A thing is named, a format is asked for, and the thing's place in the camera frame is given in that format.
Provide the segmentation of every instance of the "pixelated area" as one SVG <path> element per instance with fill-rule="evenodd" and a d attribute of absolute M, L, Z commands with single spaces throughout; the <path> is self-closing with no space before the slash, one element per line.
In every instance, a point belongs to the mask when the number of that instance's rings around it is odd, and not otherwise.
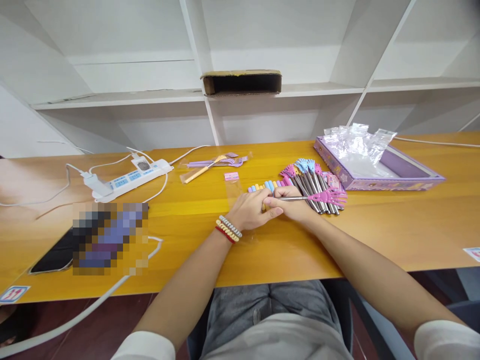
<path fill-rule="evenodd" d="M 146 203 L 77 204 L 73 274 L 145 275 L 148 209 Z"/>

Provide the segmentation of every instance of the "phone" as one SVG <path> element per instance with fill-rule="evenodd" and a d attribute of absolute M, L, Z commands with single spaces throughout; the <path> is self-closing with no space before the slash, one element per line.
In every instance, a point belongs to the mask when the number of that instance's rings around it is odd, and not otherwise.
<path fill-rule="evenodd" d="M 71 227 L 65 235 L 30 269 L 29 274 L 58 272 L 72 266 L 75 243 L 78 242 Z"/>

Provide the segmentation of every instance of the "cardboard box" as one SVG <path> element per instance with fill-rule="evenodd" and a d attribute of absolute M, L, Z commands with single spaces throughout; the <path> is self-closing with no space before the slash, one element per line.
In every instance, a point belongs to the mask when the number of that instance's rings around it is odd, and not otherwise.
<path fill-rule="evenodd" d="M 209 98 L 280 94 L 282 91 L 282 74 L 278 70 L 209 71 L 200 79 Z"/>
<path fill-rule="evenodd" d="M 323 136 L 316 138 L 313 147 L 332 173 L 340 179 L 345 190 L 421 191 L 431 189 L 445 181 L 445 178 L 435 171 L 392 146 L 384 151 L 380 159 L 383 165 L 398 175 L 398 177 L 388 178 L 367 178 L 352 175 L 342 164 L 342 161 L 325 145 Z"/>

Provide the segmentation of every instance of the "red string bracelet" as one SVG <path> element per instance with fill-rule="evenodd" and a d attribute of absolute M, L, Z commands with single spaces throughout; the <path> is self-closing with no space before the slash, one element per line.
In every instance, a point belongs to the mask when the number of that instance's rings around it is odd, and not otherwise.
<path fill-rule="evenodd" d="M 235 244 L 235 240 L 233 240 L 223 229 L 219 228 L 218 226 L 215 226 L 215 229 L 217 229 L 219 232 L 225 235 L 228 241 L 230 241 L 232 244 Z"/>

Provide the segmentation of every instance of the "bracelet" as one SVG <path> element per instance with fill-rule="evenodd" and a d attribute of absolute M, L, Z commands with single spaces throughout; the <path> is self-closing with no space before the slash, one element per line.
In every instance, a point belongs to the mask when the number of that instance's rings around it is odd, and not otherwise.
<path fill-rule="evenodd" d="M 239 238 L 241 238 L 243 235 L 242 233 L 235 227 L 232 225 L 232 223 L 230 221 L 227 220 L 227 218 L 223 215 L 220 215 L 220 220 L 222 223 L 224 223 L 226 226 L 228 226 L 230 228 L 230 230 L 232 230 L 235 235 L 237 235 Z"/>
<path fill-rule="evenodd" d="M 240 240 L 239 237 L 237 235 L 234 234 L 234 232 L 232 230 L 230 230 L 225 224 L 223 224 L 220 220 L 216 220 L 216 224 L 218 225 L 218 227 L 220 229 L 222 229 L 225 234 L 230 238 L 232 239 L 233 241 L 235 241 L 236 243 Z"/>
<path fill-rule="evenodd" d="M 219 228 L 218 226 L 215 226 L 215 229 L 217 229 L 219 232 L 221 232 L 223 235 L 225 235 L 225 237 L 228 239 L 229 242 L 231 242 L 232 244 L 235 244 L 235 241 L 232 240 L 230 238 L 230 236 L 227 235 L 227 233 L 225 231 L 223 231 L 221 228 Z"/>

